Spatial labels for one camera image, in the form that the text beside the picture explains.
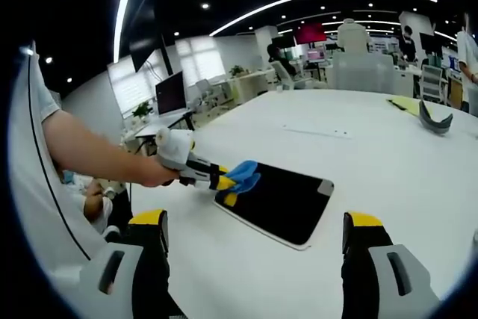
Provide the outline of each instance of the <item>wall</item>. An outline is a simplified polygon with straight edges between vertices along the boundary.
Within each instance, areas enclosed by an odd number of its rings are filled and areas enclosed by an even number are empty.
[[[262,66],[261,54],[254,35],[217,37],[216,45],[226,73],[234,65],[242,66],[251,72]]]
[[[120,143],[123,121],[108,72],[103,72],[71,92],[62,108],[78,117],[94,133]]]

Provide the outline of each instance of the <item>yellow paper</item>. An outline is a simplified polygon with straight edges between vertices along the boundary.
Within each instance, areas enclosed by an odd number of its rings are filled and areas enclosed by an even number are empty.
[[[418,108],[419,100],[417,99],[412,99],[411,97],[405,97],[405,96],[392,96],[390,99],[387,99],[387,101],[400,106],[401,108],[404,109],[404,111],[414,116],[418,116],[420,113],[420,110]]]

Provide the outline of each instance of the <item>person in background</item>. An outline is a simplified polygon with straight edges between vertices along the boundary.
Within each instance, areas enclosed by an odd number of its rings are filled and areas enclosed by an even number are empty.
[[[289,61],[281,56],[280,49],[277,46],[269,44],[267,46],[267,53],[269,54],[270,63],[273,61],[279,61],[290,76],[294,77],[297,74],[297,71],[289,64]]]
[[[402,36],[398,39],[398,46],[403,54],[403,58],[409,63],[414,63],[416,60],[417,49],[415,42],[412,39],[413,30],[408,25],[403,29]]]
[[[344,24],[338,27],[337,46],[345,52],[367,54],[368,45],[372,43],[367,29],[352,18],[346,18]]]
[[[462,71],[462,110],[470,112],[470,91],[478,84],[478,46],[471,35],[471,21],[468,13],[463,16],[462,31],[457,34],[456,39],[458,62]]]

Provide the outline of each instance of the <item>blue cleaning cloth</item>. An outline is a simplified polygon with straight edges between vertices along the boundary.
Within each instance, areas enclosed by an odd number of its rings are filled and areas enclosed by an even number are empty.
[[[254,173],[257,168],[257,162],[244,161],[232,171],[226,173],[224,176],[236,182],[236,185],[229,188],[228,192],[244,193],[254,188],[257,181],[261,178],[260,173]]]

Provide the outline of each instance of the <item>human arm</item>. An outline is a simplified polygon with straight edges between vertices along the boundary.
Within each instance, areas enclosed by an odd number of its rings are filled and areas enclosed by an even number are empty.
[[[133,155],[92,133],[65,111],[57,110],[43,121],[50,156],[62,168],[120,182],[155,187],[177,179],[179,174],[154,158]]]

